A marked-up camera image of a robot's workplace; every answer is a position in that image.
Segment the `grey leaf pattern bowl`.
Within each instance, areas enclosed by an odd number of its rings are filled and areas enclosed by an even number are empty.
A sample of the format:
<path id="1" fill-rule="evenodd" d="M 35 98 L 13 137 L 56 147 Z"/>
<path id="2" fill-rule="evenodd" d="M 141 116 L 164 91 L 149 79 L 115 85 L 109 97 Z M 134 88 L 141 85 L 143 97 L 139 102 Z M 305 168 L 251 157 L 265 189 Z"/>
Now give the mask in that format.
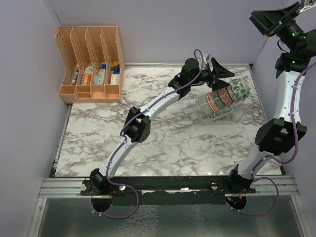
<path id="1" fill-rule="evenodd" d="M 234 103 L 226 87 L 219 89 L 218 94 L 220 99 L 227 107 L 231 106 Z"/>

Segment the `brown white geometric bowl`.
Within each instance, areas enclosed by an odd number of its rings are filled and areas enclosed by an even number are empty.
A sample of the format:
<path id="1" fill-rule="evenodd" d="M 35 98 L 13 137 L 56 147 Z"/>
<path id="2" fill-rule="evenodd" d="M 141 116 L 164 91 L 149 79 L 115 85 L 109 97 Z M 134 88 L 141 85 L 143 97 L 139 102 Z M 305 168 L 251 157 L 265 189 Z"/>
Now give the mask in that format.
<path id="1" fill-rule="evenodd" d="M 237 95 L 235 95 L 234 93 L 233 94 L 230 94 L 230 97 L 232 98 L 233 102 L 234 103 L 238 103 L 240 101 L 240 99 L 238 98 Z"/>

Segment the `orange floral bowl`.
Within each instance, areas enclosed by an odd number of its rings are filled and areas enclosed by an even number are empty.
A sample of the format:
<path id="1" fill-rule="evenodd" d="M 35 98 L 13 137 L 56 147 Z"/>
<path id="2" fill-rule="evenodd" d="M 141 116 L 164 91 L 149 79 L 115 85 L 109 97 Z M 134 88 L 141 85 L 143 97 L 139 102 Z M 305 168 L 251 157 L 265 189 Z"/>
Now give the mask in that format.
<path id="1" fill-rule="evenodd" d="M 209 103 L 210 108 L 212 109 L 212 111 L 213 111 L 213 112 L 218 112 L 218 111 L 219 111 L 219 110 L 218 110 L 218 106 L 217 106 L 217 104 L 214 102 L 214 100 L 213 100 L 213 95 L 212 95 L 211 92 L 208 92 L 208 93 L 206 94 L 206 98 L 207 98 L 207 101 L 208 101 L 208 103 Z"/>

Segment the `green leaf pattern bowl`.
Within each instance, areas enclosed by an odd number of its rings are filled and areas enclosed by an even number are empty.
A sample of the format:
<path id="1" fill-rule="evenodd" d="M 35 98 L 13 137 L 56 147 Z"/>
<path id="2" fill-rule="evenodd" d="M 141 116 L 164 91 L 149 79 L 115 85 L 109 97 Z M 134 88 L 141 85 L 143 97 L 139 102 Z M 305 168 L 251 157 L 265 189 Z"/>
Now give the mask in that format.
<path id="1" fill-rule="evenodd" d="M 232 93 L 237 95 L 240 101 L 245 101 L 251 92 L 251 86 L 246 79 L 231 79 L 229 84 Z"/>

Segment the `blue hexagon red-rim bowl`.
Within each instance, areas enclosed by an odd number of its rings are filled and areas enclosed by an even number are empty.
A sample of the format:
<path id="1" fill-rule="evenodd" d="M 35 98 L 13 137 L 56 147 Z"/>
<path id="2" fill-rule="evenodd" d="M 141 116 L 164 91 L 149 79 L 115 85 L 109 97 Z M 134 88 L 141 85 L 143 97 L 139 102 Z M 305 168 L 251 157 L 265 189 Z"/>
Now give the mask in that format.
<path id="1" fill-rule="evenodd" d="M 220 98 L 219 94 L 218 94 L 218 91 L 215 90 L 215 91 L 212 91 L 212 95 L 213 95 L 213 99 L 217 105 L 217 107 L 220 109 L 220 110 L 223 110 L 226 108 L 226 105 L 225 103 L 222 101 L 222 99 Z"/>

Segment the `green white geometric bowl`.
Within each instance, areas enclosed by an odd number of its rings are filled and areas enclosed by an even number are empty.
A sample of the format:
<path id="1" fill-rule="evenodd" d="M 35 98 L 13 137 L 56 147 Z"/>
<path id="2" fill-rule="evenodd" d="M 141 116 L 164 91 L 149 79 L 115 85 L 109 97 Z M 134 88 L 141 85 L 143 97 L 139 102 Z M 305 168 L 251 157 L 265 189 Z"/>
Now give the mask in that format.
<path id="1" fill-rule="evenodd" d="M 209 115 L 209 116 L 213 115 L 213 110 L 211 109 L 211 107 L 210 107 L 210 105 L 209 105 L 209 102 L 208 102 L 208 100 L 207 100 L 207 98 L 206 98 L 206 95 L 201 95 L 201 96 L 197 99 L 197 101 L 198 101 L 198 104 L 199 104 L 200 108 L 202 109 L 202 111 L 203 111 L 205 114 L 207 114 L 207 115 Z"/>

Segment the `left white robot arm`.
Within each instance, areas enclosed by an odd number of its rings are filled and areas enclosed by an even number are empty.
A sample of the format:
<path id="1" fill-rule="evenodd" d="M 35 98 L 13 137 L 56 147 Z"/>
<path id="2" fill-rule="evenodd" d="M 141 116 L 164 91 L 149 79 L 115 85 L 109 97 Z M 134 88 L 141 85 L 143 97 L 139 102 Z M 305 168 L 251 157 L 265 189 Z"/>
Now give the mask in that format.
<path id="1" fill-rule="evenodd" d="M 151 122 L 162 111 L 185 97 L 193 86 L 206 84 L 210 88 L 217 88 L 227 85 L 222 79 L 235 76 L 215 58 L 211 58 L 211 65 L 207 62 L 200 65 L 195 58 L 187 59 L 181 72 L 174 76 L 159 96 L 140 108 L 130 108 L 116 148 L 99 168 L 90 173 L 91 186 L 97 194 L 105 194 L 111 186 L 120 186 L 111 179 L 129 152 L 148 138 Z"/>

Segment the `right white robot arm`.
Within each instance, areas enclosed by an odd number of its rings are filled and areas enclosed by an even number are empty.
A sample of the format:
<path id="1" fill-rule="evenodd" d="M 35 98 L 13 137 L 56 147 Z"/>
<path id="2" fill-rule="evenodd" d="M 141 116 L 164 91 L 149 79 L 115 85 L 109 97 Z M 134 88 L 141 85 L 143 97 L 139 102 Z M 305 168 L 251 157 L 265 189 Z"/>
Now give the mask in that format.
<path id="1" fill-rule="evenodd" d="M 300 92 L 310 60 L 316 55 L 316 31 L 304 32 L 295 18 L 315 7 L 314 0 L 301 0 L 277 10 L 251 12 L 250 21 L 267 37 L 277 36 L 289 49 L 278 58 L 275 69 L 278 93 L 274 118 L 259 128 L 249 157 L 230 171 L 227 188 L 232 193 L 248 190 L 256 173 L 271 159 L 294 149 L 307 132 L 299 114 Z"/>

